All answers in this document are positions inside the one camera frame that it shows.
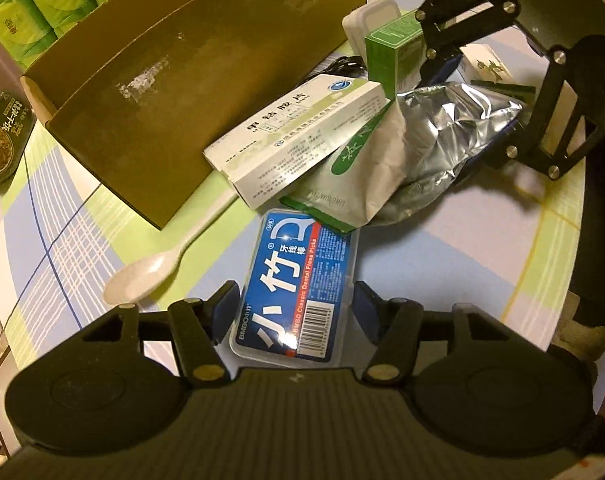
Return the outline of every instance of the blue logo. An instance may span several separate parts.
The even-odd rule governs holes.
[[[332,92],[337,92],[339,90],[344,90],[349,85],[351,85],[351,81],[347,81],[346,79],[343,79],[342,81],[336,81],[335,83],[333,83],[333,85],[331,85],[329,87],[329,89]]]

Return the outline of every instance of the table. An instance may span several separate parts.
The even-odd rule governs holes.
[[[413,9],[423,0],[397,0]],[[540,84],[547,62],[515,28],[490,44],[523,84]],[[336,56],[348,51],[341,47]],[[483,169],[470,182],[415,218],[365,228],[356,267],[383,298],[420,301],[430,310],[475,303],[546,348],[559,317],[575,260],[584,165],[558,182],[513,162]],[[170,248],[227,184],[212,174],[162,231],[101,186],[40,125],[11,182],[0,189],[0,319],[18,367],[25,367],[104,313],[106,280],[124,264]],[[236,201],[186,251],[178,272],[143,310],[184,297],[209,297],[225,280],[243,283],[259,215]],[[344,365],[358,371],[373,352],[350,317]],[[169,344],[146,354],[175,371]],[[245,364],[228,345],[233,369]]]

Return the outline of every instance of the tablecloth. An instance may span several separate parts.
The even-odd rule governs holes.
[[[413,9],[422,0],[396,1]],[[539,85],[547,63],[517,29],[483,42],[516,79]],[[343,46],[330,59],[347,51]],[[485,168],[415,218],[363,229],[357,278],[383,298],[409,297],[432,310],[476,303],[546,348],[575,259],[584,174],[579,164],[551,182],[516,162],[503,171]],[[169,249],[225,186],[213,173],[157,231],[38,124],[15,176],[0,189],[0,319],[18,366],[104,313],[106,280],[141,256]],[[237,200],[141,309],[207,298],[229,279],[242,284],[259,223],[259,214]],[[346,353],[349,345],[365,348],[352,319],[348,330]],[[221,352],[232,359],[228,349]],[[175,371],[169,344],[147,344],[146,354]]]

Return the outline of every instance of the silver foil bag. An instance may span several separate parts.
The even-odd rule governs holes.
[[[455,82],[399,94],[282,201],[342,232],[399,222],[440,196],[522,107]]]

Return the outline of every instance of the spoon handle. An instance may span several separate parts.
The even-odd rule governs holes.
[[[224,192],[216,199],[216,201],[212,204],[210,208],[205,211],[204,215],[202,215],[196,225],[192,227],[191,231],[189,231],[185,238],[183,238],[180,243],[180,254],[182,255],[186,248],[189,247],[192,241],[198,238],[202,232],[207,229],[214,221],[224,213],[231,204],[238,198],[238,194],[236,190],[233,188],[228,188],[224,190]]]

